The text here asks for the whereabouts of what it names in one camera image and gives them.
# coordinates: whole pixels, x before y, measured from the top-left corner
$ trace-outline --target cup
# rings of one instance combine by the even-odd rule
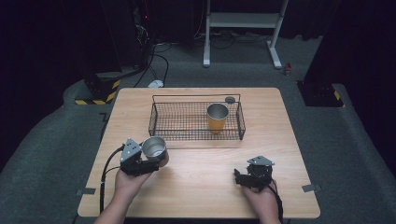
[[[169,162],[165,141],[160,136],[151,136],[146,139],[142,145],[142,152],[149,161],[159,161],[160,167]]]
[[[228,116],[226,105],[214,103],[207,108],[207,122],[212,133],[220,133]]]

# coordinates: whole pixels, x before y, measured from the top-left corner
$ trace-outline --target black wire basket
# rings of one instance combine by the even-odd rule
[[[240,99],[240,94],[153,95],[149,135],[167,141],[242,140],[246,127]],[[206,110],[214,103],[229,110],[219,133],[208,129]]]

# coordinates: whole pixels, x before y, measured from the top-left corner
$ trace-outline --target gray carpet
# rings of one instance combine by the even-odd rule
[[[307,172],[312,183],[322,187],[316,193],[320,217],[291,223],[396,223],[395,178],[364,131],[345,88],[334,84],[345,107],[304,105],[296,81],[304,79],[319,43],[320,39],[303,41],[300,37],[278,40],[276,49],[282,63],[292,65],[290,76],[274,69],[264,41],[212,48],[209,68],[202,67],[203,47],[175,44],[168,49],[169,45],[161,45],[156,53],[169,62],[165,88],[280,89]],[[217,47],[229,44],[213,41]],[[152,68],[158,79],[163,79],[166,62],[154,57]],[[120,89],[132,88],[140,76],[123,79]],[[146,88],[152,80],[154,75],[148,71],[137,87]],[[76,217],[81,198],[78,190],[84,189],[88,180],[104,118],[111,113],[114,101],[110,105],[75,105],[82,85],[80,81],[64,93],[64,105],[37,123],[4,168],[0,176],[1,223],[94,221],[93,217]]]

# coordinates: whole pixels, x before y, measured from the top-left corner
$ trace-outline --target hand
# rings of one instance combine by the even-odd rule
[[[121,199],[129,205],[151,174],[132,176],[125,174],[122,170],[118,170],[113,198]]]
[[[274,182],[271,183],[271,188],[275,189]],[[260,219],[261,224],[280,223],[278,219],[278,210],[275,194],[268,188],[260,192],[241,186],[241,190],[247,197],[254,212]]]
[[[113,199],[94,223],[123,223],[129,205],[150,176],[151,173],[134,177],[118,170]]]

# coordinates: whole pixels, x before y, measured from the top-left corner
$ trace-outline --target metal bracket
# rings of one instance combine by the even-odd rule
[[[303,186],[303,190],[305,193],[309,192],[309,191],[314,191],[314,192],[320,192],[322,190],[322,187],[320,185],[305,185]]]
[[[253,165],[266,165],[266,166],[275,165],[275,163],[273,161],[268,160],[264,156],[258,156],[258,157],[252,158],[252,159],[248,160],[247,162],[250,164],[253,164]]]
[[[121,153],[120,162],[126,161],[138,152],[141,147],[132,138],[128,138],[125,143],[124,150]]]
[[[90,188],[85,188],[85,189],[78,189],[76,195],[81,196],[83,194],[95,194],[96,189],[90,189]]]

